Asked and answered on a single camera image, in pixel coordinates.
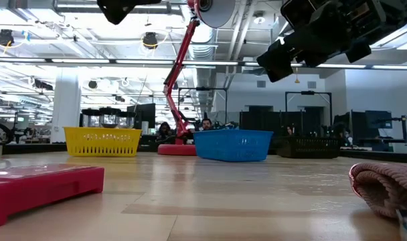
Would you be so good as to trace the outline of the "blue plastic basket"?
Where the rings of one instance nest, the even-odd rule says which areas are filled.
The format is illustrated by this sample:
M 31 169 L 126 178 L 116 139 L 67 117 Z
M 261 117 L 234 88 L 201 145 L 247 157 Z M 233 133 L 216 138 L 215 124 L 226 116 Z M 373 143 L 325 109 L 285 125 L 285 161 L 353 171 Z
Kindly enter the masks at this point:
M 196 153 L 203 159 L 226 162 L 264 161 L 273 132 L 240 129 L 200 131 L 193 134 Z

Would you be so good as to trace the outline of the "red plastic box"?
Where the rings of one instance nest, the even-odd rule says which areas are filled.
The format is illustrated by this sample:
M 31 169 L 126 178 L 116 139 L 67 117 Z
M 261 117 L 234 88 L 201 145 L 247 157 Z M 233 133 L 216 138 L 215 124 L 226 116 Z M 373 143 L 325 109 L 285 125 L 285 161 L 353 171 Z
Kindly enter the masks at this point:
M 0 226 L 9 216 L 83 193 L 100 193 L 104 168 L 45 164 L 0 169 Z

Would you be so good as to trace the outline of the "black gantry frame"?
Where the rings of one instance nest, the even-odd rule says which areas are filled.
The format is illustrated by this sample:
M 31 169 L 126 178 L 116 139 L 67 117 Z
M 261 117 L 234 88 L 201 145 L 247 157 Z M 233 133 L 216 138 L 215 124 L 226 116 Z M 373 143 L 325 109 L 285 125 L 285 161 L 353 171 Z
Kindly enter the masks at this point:
M 328 106 L 298 106 L 298 111 L 289 111 L 289 104 L 296 96 L 319 96 Z M 312 90 L 288 91 L 284 94 L 284 112 L 281 114 L 282 124 L 290 126 L 293 134 L 324 137 L 333 123 L 333 97 L 331 92 L 315 92 Z

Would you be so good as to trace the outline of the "black aluminium table frame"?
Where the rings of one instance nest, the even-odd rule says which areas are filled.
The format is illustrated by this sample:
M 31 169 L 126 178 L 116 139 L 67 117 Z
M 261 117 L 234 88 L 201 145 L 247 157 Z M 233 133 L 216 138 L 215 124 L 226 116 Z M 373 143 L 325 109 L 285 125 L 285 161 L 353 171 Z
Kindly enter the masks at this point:
M 4 155 L 25 154 L 25 153 L 49 153 L 67 151 L 65 144 L 14 144 L 3 147 Z M 340 157 L 350 157 L 356 159 L 370 159 L 377 161 L 389 161 L 395 163 L 407 163 L 407 153 L 377 152 L 377 151 L 357 151 L 340 150 Z

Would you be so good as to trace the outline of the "white pillar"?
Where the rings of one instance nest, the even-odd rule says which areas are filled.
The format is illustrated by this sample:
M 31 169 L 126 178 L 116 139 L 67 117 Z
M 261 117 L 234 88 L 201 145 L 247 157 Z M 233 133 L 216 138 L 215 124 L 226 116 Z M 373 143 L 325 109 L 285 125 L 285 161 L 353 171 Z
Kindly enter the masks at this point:
M 51 143 L 65 143 L 64 127 L 79 126 L 81 91 L 78 68 L 57 68 Z

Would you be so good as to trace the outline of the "black monitor workstation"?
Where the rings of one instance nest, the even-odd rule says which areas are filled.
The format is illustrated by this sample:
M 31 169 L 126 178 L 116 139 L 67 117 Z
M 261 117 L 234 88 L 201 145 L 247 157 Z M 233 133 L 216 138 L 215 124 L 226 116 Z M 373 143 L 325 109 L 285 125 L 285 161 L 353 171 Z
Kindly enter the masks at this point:
M 394 123 L 401 124 L 402 136 L 391 137 L 386 131 L 394 129 Z M 407 146 L 407 116 L 393 117 L 390 111 L 351 110 L 334 117 L 330 135 L 343 139 L 342 147 L 364 151 L 393 152 L 393 144 Z

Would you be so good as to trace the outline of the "pink cloth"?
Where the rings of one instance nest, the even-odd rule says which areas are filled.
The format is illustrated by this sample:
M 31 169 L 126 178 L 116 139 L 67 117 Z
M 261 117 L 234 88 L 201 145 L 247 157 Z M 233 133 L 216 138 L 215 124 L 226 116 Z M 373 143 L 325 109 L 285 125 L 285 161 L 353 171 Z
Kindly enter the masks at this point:
M 375 214 L 398 220 L 407 241 L 407 163 L 358 163 L 350 168 L 349 181 Z

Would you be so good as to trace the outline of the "black plastic basket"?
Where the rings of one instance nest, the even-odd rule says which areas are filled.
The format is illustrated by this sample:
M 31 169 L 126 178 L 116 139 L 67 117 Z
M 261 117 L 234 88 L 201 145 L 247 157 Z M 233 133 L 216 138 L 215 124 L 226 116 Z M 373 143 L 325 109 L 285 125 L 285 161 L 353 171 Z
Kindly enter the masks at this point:
M 327 137 L 282 137 L 276 154 L 291 159 L 334 159 L 340 154 L 341 141 Z

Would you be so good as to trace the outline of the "yellow plastic basket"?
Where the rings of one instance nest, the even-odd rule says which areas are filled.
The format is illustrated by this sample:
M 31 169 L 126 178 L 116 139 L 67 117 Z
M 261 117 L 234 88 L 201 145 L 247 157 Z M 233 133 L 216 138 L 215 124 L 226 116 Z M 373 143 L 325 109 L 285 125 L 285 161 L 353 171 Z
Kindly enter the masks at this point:
M 64 127 L 68 154 L 75 157 L 134 157 L 142 130 Z

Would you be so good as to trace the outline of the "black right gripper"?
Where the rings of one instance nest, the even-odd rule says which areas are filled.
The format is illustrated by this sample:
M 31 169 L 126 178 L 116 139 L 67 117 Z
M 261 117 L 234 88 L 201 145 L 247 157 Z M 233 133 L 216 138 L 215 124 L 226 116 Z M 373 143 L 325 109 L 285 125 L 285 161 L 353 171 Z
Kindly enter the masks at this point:
M 326 0 L 308 24 L 272 43 L 257 57 L 271 82 L 293 73 L 291 62 L 318 66 L 345 54 L 354 63 L 372 53 L 370 46 L 407 24 L 407 0 Z

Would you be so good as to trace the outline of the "black ceiling device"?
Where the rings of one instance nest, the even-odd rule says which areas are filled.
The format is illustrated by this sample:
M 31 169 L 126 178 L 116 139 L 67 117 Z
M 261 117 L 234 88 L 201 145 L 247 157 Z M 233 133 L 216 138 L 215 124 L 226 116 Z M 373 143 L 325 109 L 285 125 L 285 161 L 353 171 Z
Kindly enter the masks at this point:
M 158 46 L 157 34 L 155 32 L 146 32 L 142 38 L 142 45 L 149 50 L 156 49 Z
M 0 45 L 10 47 L 14 44 L 14 37 L 11 29 L 0 30 Z

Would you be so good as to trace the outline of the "black partition wall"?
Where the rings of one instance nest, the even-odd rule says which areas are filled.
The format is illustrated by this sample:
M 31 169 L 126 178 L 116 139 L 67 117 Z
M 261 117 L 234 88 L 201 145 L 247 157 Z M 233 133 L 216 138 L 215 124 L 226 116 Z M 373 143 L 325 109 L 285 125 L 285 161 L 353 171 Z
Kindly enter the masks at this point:
M 282 124 L 283 110 L 273 110 L 270 106 L 251 106 L 249 111 L 240 113 L 240 129 L 272 131 L 275 137 L 288 136 Z

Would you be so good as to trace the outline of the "long strip light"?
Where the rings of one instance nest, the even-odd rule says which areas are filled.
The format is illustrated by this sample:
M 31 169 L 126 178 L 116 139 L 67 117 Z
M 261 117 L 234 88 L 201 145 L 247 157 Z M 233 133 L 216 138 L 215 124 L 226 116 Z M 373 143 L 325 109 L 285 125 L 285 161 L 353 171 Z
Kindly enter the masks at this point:
M 146 65 L 146 66 L 171 66 L 174 60 L 118 60 L 118 59 L 86 59 L 86 58 L 6 58 L 0 57 L 1 63 L 16 63 L 16 64 L 37 64 L 37 65 L 59 65 L 69 64 L 77 66 L 109 66 L 109 65 Z M 203 66 L 203 67 L 246 67 L 257 68 L 257 62 L 234 62 L 234 61 L 204 61 L 204 60 L 184 60 L 184 66 Z M 320 69 L 352 69 L 352 70 L 407 70 L 407 65 L 370 65 L 370 64 L 320 64 L 317 66 Z

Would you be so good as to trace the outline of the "black monitor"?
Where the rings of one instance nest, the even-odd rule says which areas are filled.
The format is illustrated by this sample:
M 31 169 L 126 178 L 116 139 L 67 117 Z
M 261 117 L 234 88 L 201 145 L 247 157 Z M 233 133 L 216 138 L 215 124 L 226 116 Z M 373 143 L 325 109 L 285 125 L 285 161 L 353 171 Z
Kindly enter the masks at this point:
M 156 115 L 155 103 L 128 106 L 127 111 L 136 114 L 134 121 L 135 129 L 141 129 L 142 122 L 148 122 L 150 129 L 155 128 L 155 115 Z

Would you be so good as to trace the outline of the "red desk lamp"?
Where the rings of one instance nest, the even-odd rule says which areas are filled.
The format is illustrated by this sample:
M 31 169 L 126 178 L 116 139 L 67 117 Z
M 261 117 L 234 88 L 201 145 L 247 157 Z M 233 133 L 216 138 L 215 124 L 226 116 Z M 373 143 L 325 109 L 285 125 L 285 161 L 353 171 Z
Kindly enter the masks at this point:
M 160 144 L 157 153 L 160 155 L 181 155 L 195 156 L 196 148 L 187 143 L 187 138 L 191 132 L 187 129 L 188 121 L 186 117 L 176 107 L 172 98 L 172 90 L 177 82 L 177 77 L 183 69 L 183 61 L 195 33 L 196 27 L 200 23 L 208 27 L 219 28 L 225 25 L 231 18 L 236 0 L 187 0 L 187 5 L 191 10 L 191 18 L 180 45 L 179 52 L 173 63 L 173 67 L 164 82 L 164 95 L 169 109 L 176 124 L 176 137 L 173 144 Z

